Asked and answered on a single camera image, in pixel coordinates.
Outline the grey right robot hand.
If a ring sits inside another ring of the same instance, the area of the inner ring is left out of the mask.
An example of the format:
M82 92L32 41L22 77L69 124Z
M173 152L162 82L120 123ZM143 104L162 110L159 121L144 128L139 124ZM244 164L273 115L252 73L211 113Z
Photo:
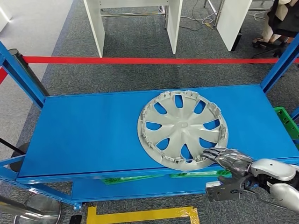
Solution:
M233 177L241 178L248 174L248 170L254 160L236 149L209 148L202 154L204 157L217 163L230 171Z

